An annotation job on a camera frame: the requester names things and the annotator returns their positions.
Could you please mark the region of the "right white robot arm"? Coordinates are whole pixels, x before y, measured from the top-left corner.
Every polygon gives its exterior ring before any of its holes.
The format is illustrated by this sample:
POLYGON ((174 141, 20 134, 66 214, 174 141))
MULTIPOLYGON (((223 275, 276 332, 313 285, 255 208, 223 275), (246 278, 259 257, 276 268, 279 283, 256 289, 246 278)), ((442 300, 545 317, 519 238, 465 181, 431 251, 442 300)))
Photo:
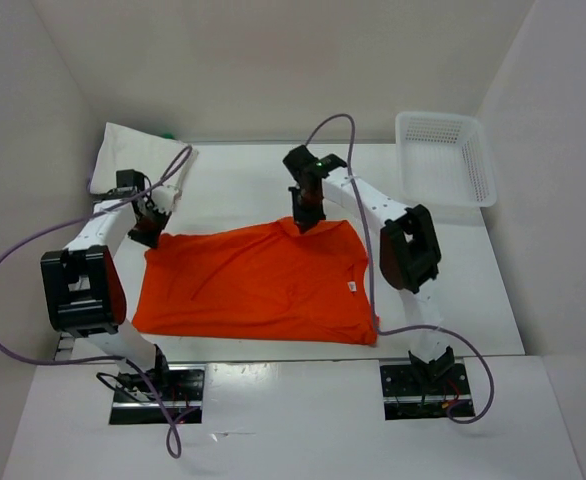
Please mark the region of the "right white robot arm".
POLYGON ((360 217, 367 251, 369 303, 374 303, 375 272, 388 285, 413 295, 422 315, 437 312, 429 289, 439 274, 442 253, 430 211, 410 207, 383 194, 353 174, 350 164, 335 154, 314 156, 307 146, 290 150, 283 165, 295 185, 294 224, 304 235, 326 221, 326 200, 360 217))

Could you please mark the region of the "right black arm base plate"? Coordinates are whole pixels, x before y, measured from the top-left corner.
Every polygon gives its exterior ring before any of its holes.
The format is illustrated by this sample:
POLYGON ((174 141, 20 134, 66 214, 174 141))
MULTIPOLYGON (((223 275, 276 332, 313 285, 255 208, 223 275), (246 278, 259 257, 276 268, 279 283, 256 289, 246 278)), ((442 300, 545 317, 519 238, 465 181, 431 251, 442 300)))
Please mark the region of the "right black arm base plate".
POLYGON ((452 416, 470 419, 475 416, 466 368, 456 362, 441 379, 422 387, 407 362, 381 363, 379 366, 385 419, 417 420, 452 416))

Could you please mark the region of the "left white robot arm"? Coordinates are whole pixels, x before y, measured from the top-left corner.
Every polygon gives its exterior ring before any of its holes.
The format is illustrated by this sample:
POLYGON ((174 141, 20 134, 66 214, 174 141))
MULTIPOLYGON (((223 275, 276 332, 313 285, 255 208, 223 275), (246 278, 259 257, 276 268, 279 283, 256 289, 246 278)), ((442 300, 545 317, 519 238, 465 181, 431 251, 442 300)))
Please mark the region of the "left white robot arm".
POLYGON ((113 259, 126 238, 158 247, 170 212, 145 190, 147 185, 139 171, 118 171, 116 187, 95 204, 94 217, 63 249, 44 253, 40 268, 53 329, 115 356, 124 387, 157 400, 170 392, 173 377, 161 349, 127 319, 126 296, 113 259))

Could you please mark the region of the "purple t-shirt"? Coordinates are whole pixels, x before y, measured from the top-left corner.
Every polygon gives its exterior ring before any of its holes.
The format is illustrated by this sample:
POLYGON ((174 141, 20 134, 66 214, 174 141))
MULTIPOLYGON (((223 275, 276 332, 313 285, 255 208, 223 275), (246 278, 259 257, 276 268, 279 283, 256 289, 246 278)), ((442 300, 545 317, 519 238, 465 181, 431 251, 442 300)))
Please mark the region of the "purple t-shirt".
POLYGON ((96 195, 97 192, 93 186, 93 181, 94 181, 94 175, 91 174, 90 176, 87 177, 87 183, 86 183, 86 191, 88 194, 90 195, 96 195))

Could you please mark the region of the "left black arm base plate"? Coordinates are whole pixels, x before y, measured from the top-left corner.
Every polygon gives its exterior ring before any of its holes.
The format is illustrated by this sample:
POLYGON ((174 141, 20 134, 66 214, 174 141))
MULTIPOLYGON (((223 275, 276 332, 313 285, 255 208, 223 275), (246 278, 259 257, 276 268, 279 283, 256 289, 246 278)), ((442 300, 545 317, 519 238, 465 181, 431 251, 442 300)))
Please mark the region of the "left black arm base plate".
MULTIPOLYGON (((157 399, 137 374, 102 376, 113 392, 109 424, 116 426, 166 424, 157 399)), ((200 424, 204 397, 203 365, 171 364, 156 390, 169 416, 178 424, 200 424)))

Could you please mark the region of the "orange t-shirt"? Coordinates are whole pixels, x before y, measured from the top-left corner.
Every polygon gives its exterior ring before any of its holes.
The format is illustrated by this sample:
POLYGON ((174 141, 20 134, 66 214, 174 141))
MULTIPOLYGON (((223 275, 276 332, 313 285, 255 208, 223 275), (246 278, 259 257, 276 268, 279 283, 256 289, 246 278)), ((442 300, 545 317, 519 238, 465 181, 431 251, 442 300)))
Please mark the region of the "orange t-shirt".
POLYGON ((346 220, 302 234, 290 217, 205 235, 164 234, 145 254, 142 333, 373 345, 368 256, 346 220))

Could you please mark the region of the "white t-shirt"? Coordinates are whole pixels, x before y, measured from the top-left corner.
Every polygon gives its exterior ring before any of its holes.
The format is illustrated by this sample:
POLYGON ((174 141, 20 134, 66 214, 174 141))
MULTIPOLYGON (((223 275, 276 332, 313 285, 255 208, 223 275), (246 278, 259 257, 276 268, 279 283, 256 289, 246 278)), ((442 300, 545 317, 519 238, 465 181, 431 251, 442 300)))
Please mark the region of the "white t-shirt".
MULTIPOLYGON (((106 194, 116 187, 118 170, 134 169, 145 174, 152 184, 157 183, 180 163, 177 161, 170 167, 184 147, 186 144, 179 140, 163 139, 107 122, 93 171, 96 195, 106 194)), ((198 154, 199 151, 193 149, 186 162, 163 185, 175 186, 182 191, 186 174, 198 154)))

